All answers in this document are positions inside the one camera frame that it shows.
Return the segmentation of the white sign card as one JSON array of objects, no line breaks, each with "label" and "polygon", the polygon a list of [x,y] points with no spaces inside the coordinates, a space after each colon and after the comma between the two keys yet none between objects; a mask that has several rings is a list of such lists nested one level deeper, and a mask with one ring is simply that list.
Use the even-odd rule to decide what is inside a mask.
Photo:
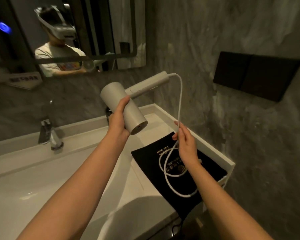
[{"label": "white sign card", "polygon": [[32,90],[42,82],[43,80],[39,72],[24,72],[9,74],[5,84],[16,88]]}]

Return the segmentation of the black storage bag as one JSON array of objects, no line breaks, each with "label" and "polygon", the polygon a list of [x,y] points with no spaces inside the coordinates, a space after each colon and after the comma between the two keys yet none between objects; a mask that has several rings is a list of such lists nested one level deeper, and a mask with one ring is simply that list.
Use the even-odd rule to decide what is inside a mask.
[{"label": "black storage bag", "polygon": [[[163,168],[169,154],[167,150],[172,149],[176,142],[172,139],[173,134],[174,132],[167,134],[145,147],[132,151],[131,154],[154,187],[174,208],[179,217],[185,220],[192,209],[203,200],[199,192],[196,192],[189,198],[180,197],[170,189],[166,182]],[[197,189],[194,180],[190,173],[186,171],[184,163],[179,156],[178,148],[173,150],[167,161],[166,175],[170,185],[180,194],[190,195]]]}]

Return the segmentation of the person's left hand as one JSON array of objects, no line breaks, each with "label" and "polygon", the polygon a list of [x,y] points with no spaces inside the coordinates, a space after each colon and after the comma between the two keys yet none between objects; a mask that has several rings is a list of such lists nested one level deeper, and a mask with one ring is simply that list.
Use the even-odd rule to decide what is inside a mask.
[{"label": "person's left hand", "polygon": [[130,133],[125,128],[124,117],[119,116],[119,103],[109,118],[109,129],[107,132],[107,137],[118,141],[120,143],[126,143]]}]

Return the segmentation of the chrome faucet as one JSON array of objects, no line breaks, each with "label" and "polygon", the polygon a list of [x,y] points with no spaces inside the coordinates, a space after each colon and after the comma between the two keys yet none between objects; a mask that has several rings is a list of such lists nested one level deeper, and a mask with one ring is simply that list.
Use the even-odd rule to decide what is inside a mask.
[{"label": "chrome faucet", "polygon": [[57,151],[64,147],[64,143],[61,138],[57,135],[55,128],[49,118],[43,119],[41,122],[40,134],[38,138],[38,144],[48,144],[51,145],[52,151]]}]

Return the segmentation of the white washbasin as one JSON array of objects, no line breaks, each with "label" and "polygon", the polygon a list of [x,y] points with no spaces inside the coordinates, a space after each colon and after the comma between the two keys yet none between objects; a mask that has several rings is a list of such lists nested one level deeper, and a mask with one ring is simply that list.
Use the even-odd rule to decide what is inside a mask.
[{"label": "white washbasin", "polygon": [[[131,151],[176,129],[156,104],[140,107],[148,125],[130,136],[81,240],[148,239],[176,220],[176,211],[142,172]],[[15,240],[105,136],[105,116],[57,128],[64,147],[35,145],[39,133],[0,141],[0,240]]]}]

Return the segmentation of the wall mirror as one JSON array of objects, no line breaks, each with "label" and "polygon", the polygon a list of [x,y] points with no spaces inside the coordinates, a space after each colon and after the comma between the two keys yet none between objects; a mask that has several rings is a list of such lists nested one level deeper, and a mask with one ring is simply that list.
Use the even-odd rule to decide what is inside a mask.
[{"label": "wall mirror", "polygon": [[145,0],[0,0],[0,84],[144,67]]}]

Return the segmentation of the person's right hand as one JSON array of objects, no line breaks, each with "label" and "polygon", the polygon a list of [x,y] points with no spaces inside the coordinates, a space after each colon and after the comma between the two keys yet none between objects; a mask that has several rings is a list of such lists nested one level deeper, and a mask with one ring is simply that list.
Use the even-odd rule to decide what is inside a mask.
[{"label": "person's right hand", "polygon": [[195,138],[183,123],[178,121],[175,121],[174,123],[178,125],[178,133],[180,133],[180,141],[178,141],[180,158],[186,169],[191,171],[196,166],[200,166]]}]

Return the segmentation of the white hair dryer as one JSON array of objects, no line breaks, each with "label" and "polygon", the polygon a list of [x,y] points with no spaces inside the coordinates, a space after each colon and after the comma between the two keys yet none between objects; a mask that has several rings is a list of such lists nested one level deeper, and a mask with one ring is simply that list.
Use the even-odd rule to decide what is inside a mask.
[{"label": "white hair dryer", "polygon": [[122,98],[126,96],[130,97],[130,101],[123,110],[123,118],[125,128],[128,130],[130,135],[135,135],[148,125],[148,121],[133,99],[167,83],[170,78],[175,75],[176,73],[168,74],[163,71],[129,88],[124,88],[119,82],[112,82],[104,86],[100,92],[100,97],[112,112],[115,111]]}]

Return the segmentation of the black wall panel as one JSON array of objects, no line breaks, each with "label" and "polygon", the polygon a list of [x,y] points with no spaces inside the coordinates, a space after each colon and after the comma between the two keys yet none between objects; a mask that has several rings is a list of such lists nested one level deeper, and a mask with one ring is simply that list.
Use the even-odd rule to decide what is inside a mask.
[{"label": "black wall panel", "polygon": [[299,68],[300,59],[222,51],[213,83],[279,102]]}]

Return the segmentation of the person's left forearm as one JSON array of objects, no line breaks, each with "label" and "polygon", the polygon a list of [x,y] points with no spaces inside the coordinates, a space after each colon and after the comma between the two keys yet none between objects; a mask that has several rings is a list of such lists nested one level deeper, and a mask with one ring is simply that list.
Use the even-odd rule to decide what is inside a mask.
[{"label": "person's left forearm", "polygon": [[129,135],[125,129],[122,132],[109,130],[16,240],[79,239],[96,211]]}]

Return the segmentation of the person's right forearm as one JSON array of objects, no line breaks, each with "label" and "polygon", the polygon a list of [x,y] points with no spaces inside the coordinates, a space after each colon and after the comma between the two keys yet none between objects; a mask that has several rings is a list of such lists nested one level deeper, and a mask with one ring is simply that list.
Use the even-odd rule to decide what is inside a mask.
[{"label": "person's right forearm", "polygon": [[200,165],[188,162],[186,168],[222,240],[274,240]]}]

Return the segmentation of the blue round light button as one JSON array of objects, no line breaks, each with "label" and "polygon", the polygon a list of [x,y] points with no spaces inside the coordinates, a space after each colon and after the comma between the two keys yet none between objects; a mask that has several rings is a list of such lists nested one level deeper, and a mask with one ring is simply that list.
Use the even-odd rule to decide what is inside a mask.
[{"label": "blue round light button", "polygon": [[8,24],[1,21],[0,21],[0,30],[8,35],[12,34],[12,28]]}]

